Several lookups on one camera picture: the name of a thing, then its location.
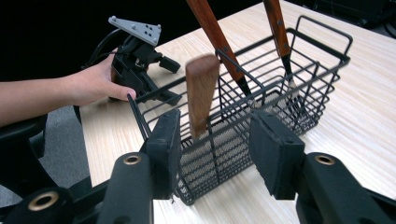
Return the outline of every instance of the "red handle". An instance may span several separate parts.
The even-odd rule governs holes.
[[[276,43],[279,57],[290,54],[288,36],[286,35],[285,22],[283,22],[282,10],[280,9],[279,0],[262,0],[265,11],[267,12],[268,21],[270,22],[271,31]]]
[[[220,49],[228,57],[230,57],[230,59],[238,63],[207,1],[187,0],[187,3],[189,4],[195,18],[198,20],[201,27],[205,31],[213,47],[215,49]],[[234,81],[238,82],[241,78],[245,78],[245,74],[237,70],[236,66],[233,63],[231,63],[227,59],[221,58],[221,60],[224,63],[230,75],[233,77]]]

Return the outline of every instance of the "human hand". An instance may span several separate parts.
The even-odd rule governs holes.
[[[104,97],[128,101],[127,94],[134,99],[136,92],[113,82],[116,71],[111,67],[114,55],[110,54],[100,63],[66,77],[70,84],[73,105],[87,105]]]

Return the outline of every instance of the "human arm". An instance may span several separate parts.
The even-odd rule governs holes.
[[[104,97],[128,100],[135,91],[113,83],[113,55],[66,77],[0,82],[0,127],[38,117],[67,105],[87,105]]]

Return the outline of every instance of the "wooden handle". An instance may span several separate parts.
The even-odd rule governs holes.
[[[279,0],[262,1],[264,2],[268,21],[270,22],[277,53],[279,54],[279,57],[284,57],[290,54],[290,46],[288,36],[286,35],[285,22],[283,22],[282,10],[280,9]]]
[[[195,18],[198,20],[199,24],[205,31],[207,37],[209,38],[211,44],[215,49],[220,49],[223,51],[231,60],[238,63],[236,57],[233,53],[233,50],[230,48],[227,39],[224,36],[224,33],[221,31],[219,23],[213,14],[212,9],[206,0],[187,0],[192,13]],[[220,58],[224,63],[227,71],[232,76],[233,80],[239,85],[244,94],[250,94],[250,89],[248,88],[248,84],[245,79],[245,74],[238,70],[236,66],[231,63],[229,60]]]
[[[219,77],[219,59],[208,54],[186,64],[187,99],[192,138],[206,130],[206,120],[212,105],[216,81]]]

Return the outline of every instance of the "finger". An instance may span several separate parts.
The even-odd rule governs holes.
[[[115,83],[109,83],[108,90],[106,92],[107,96],[123,101],[128,101],[128,94],[130,94],[133,99],[136,98],[136,92],[134,89],[120,86]]]

